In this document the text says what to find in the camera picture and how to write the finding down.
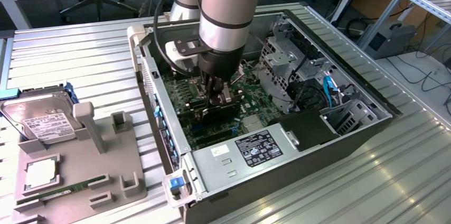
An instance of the hard drive label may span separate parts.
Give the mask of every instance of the hard drive label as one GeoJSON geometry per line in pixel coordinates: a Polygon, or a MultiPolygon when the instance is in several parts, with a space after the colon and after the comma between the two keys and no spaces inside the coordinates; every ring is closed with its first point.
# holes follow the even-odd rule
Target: hard drive label
{"type": "Polygon", "coordinates": [[[247,166],[249,167],[255,167],[283,155],[268,130],[247,136],[245,138],[240,138],[235,143],[244,157],[247,166]]]}
{"type": "Polygon", "coordinates": [[[64,113],[24,119],[22,122],[36,138],[42,141],[73,134],[73,128],[64,113]]]}

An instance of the hard drive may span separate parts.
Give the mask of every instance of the hard drive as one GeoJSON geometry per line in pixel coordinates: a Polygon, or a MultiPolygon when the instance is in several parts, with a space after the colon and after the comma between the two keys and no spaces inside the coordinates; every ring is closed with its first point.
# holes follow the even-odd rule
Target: hard drive
{"type": "Polygon", "coordinates": [[[82,126],[72,114],[78,102],[72,85],[41,89],[2,90],[0,112],[28,141],[38,139],[44,144],[61,142],[76,137],[74,130],[82,126]]]}

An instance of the metal bracket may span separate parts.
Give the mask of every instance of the metal bracket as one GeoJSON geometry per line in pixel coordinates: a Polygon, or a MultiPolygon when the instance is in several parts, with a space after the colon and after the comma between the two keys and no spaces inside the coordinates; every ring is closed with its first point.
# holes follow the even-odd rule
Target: metal bracket
{"type": "Polygon", "coordinates": [[[177,39],[174,44],[177,52],[182,57],[212,51],[212,48],[208,47],[200,40],[198,35],[192,35],[182,39],[177,39]]]}

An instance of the gray plastic holder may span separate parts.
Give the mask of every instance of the gray plastic holder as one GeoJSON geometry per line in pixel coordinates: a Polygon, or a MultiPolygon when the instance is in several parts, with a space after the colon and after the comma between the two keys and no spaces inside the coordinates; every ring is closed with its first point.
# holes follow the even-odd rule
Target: gray plastic holder
{"type": "Polygon", "coordinates": [[[100,187],[110,184],[112,180],[110,180],[109,174],[102,174],[102,175],[105,176],[104,179],[86,184],[90,190],[98,189],[100,187]]]}
{"type": "Polygon", "coordinates": [[[141,183],[138,175],[133,172],[133,180],[125,181],[122,176],[118,176],[120,180],[120,190],[124,193],[124,197],[132,197],[141,191],[141,183]]]}
{"type": "Polygon", "coordinates": [[[33,201],[29,201],[24,204],[20,204],[14,207],[14,210],[17,212],[25,212],[36,207],[41,207],[44,205],[44,202],[40,199],[36,199],[33,201]]]}
{"type": "Polygon", "coordinates": [[[88,200],[89,200],[89,206],[92,207],[92,209],[96,209],[98,207],[102,207],[113,203],[114,196],[112,195],[110,191],[105,191],[89,197],[88,200]]]}
{"type": "Polygon", "coordinates": [[[34,214],[18,221],[16,221],[13,224],[41,224],[45,218],[40,216],[38,214],[34,214]]]}
{"type": "Polygon", "coordinates": [[[112,128],[114,133],[122,133],[132,129],[132,119],[124,111],[110,113],[112,128]]]}
{"type": "Polygon", "coordinates": [[[38,139],[32,139],[30,141],[22,141],[17,145],[26,154],[45,150],[45,146],[38,139]]]}
{"type": "Polygon", "coordinates": [[[93,144],[100,154],[106,152],[104,140],[101,138],[100,131],[93,122],[93,106],[90,102],[81,104],[73,104],[73,117],[82,124],[86,132],[92,138],[93,144]]]}

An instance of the blue cable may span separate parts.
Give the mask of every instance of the blue cable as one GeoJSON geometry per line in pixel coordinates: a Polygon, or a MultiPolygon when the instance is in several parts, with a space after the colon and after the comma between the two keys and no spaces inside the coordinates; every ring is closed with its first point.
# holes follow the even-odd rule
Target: blue cable
{"type": "Polygon", "coordinates": [[[331,76],[324,76],[323,78],[323,89],[324,89],[324,93],[327,96],[327,99],[329,101],[329,108],[332,108],[332,98],[331,98],[331,94],[329,94],[329,88],[332,88],[335,91],[337,91],[339,89],[336,88],[336,86],[333,85],[333,81],[331,76]]]}

